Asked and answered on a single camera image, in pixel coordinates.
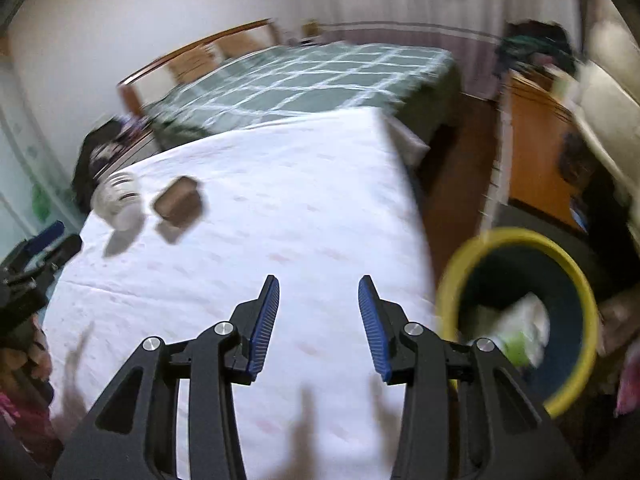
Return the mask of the sliding wardrobe door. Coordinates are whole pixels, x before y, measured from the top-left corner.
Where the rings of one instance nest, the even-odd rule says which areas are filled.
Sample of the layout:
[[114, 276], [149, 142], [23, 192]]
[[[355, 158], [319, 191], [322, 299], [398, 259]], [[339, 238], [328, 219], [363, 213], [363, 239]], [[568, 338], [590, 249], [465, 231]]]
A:
[[85, 222], [74, 203], [70, 179], [32, 117], [12, 63], [0, 68], [1, 255], [56, 220], [67, 232]]

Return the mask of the brown pillow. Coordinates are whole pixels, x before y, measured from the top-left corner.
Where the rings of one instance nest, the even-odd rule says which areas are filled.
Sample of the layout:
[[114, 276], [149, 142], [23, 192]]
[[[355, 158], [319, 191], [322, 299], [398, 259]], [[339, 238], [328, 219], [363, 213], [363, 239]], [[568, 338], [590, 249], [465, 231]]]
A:
[[255, 39], [248, 32], [237, 32], [221, 37], [215, 44], [226, 58], [240, 58], [243, 55], [268, 48], [268, 44]]
[[219, 66], [216, 58], [202, 46], [183, 52], [168, 62], [178, 84], [190, 84], [213, 72]]

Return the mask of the right brown pillow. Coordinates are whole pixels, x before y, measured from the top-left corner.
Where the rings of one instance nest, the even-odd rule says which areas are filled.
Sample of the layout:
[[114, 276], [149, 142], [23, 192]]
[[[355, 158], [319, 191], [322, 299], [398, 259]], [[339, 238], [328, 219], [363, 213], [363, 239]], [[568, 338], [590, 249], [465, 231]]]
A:
[[221, 37], [215, 44], [226, 58], [240, 58], [243, 55], [268, 48], [268, 44], [255, 39], [248, 32], [237, 32]]

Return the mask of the yellow rimmed trash bin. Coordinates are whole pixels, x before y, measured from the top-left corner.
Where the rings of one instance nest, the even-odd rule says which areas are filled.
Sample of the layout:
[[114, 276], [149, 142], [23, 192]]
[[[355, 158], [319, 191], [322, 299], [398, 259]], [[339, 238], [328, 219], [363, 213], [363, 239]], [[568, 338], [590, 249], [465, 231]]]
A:
[[586, 276], [550, 238], [492, 229], [451, 257], [436, 295], [438, 333], [493, 341], [551, 417], [580, 397], [596, 362], [599, 318]]

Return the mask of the bed with green quilt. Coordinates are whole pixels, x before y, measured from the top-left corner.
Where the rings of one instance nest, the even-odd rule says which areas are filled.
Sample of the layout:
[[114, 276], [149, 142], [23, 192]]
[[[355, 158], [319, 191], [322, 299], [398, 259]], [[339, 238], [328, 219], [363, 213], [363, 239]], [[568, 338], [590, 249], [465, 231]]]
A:
[[[248, 32], [268, 48], [226, 58], [215, 42]], [[168, 62], [202, 46], [216, 58], [213, 72], [178, 84]], [[312, 42], [289, 46], [270, 20], [216, 32], [157, 58], [117, 86], [126, 110], [146, 120], [163, 150], [264, 122], [375, 107], [423, 143], [454, 123], [461, 72], [447, 50], [398, 44]]]

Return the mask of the white dotted table cloth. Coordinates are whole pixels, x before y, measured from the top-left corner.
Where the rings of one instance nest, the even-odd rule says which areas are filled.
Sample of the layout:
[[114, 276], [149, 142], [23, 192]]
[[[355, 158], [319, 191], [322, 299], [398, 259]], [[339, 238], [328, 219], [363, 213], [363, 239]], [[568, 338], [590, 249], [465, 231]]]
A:
[[234, 403], [252, 479], [386, 479], [404, 392], [375, 373], [357, 301], [370, 276], [428, 327], [431, 255], [390, 125], [374, 108], [334, 110], [191, 142], [131, 167], [145, 206], [178, 177], [203, 212], [176, 231], [152, 209], [140, 228], [98, 216], [46, 316], [53, 426], [69, 437], [147, 336], [191, 339], [254, 299], [281, 296], [264, 370]]

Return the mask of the orange wooden cabinet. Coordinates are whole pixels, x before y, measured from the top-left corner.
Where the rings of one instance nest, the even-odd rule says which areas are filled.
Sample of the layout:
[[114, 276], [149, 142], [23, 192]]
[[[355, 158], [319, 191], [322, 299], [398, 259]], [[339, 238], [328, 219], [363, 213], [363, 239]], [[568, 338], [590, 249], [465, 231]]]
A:
[[560, 228], [578, 232], [570, 212], [574, 188], [561, 177], [564, 136], [574, 130], [570, 111], [521, 74], [506, 76], [499, 101], [498, 151], [492, 196]]

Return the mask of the clothes pile on cabinet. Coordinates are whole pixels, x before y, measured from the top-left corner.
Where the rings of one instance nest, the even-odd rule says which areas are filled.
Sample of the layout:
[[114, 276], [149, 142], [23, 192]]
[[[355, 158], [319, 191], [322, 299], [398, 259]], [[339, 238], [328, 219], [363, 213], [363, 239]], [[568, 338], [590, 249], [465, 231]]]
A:
[[565, 29], [558, 23], [527, 20], [506, 23], [496, 47], [494, 75], [501, 78], [508, 70], [520, 66], [542, 66], [535, 55], [551, 58], [551, 64], [572, 76], [576, 73], [576, 58]]

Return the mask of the left brown pillow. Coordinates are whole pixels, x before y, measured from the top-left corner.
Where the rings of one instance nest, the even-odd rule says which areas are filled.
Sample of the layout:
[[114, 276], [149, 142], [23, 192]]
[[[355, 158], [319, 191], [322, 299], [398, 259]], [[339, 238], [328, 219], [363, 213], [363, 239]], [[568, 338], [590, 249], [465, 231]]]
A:
[[202, 46], [183, 52], [168, 62], [178, 84], [190, 84], [213, 72], [219, 66], [216, 58]]

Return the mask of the yellow tissue box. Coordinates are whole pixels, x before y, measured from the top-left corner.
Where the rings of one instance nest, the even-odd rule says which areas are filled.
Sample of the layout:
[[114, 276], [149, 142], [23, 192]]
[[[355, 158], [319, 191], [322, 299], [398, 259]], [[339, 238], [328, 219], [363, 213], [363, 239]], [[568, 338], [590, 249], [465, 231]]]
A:
[[317, 20], [308, 20], [300, 28], [305, 39], [316, 38], [321, 35], [321, 27]]

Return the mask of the striped pink curtain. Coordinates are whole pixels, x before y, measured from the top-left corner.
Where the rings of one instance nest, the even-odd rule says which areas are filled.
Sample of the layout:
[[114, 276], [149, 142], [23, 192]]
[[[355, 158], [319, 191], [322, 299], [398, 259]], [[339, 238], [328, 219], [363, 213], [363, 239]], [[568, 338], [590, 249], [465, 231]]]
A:
[[498, 88], [494, 75], [508, 24], [558, 24], [570, 45], [582, 40], [578, 0], [300, 0], [304, 20], [319, 23], [324, 39], [354, 44], [408, 44], [450, 51], [463, 90], [481, 99]]

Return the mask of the cream puffer jacket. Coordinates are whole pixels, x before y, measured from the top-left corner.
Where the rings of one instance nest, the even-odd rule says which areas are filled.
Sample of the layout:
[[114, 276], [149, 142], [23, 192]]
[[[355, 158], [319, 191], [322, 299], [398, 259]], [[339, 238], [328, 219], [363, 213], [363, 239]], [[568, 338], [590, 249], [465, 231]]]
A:
[[562, 103], [593, 154], [639, 207], [639, 45], [612, 0], [598, 0], [587, 58]]

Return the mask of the white printed paper cup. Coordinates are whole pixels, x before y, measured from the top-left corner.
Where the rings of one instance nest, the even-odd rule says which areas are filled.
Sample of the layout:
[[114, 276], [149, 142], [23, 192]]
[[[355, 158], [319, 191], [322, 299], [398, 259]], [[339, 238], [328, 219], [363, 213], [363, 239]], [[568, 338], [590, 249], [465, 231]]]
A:
[[143, 204], [137, 178], [119, 171], [103, 179], [91, 197], [92, 210], [112, 229], [126, 232], [143, 220]]

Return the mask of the green plastic wrapper bag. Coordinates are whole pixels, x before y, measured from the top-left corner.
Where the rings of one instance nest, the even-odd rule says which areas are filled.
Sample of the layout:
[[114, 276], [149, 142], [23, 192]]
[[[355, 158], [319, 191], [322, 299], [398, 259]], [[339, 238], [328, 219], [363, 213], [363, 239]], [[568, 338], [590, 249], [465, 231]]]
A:
[[490, 339], [519, 370], [537, 368], [550, 339], [550, 316], [532, 292], [502, 311], [478, 307], [469, 341]]

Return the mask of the brown small container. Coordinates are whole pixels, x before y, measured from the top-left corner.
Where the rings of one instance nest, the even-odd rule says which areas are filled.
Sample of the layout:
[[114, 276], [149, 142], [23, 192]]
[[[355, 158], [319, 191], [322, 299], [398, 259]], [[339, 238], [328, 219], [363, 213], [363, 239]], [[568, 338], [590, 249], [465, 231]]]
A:
[[203, 211], [200, 182], [191, 177], [178, 177], [156, 196], [152, 208], [171, 226], [187, 226]]

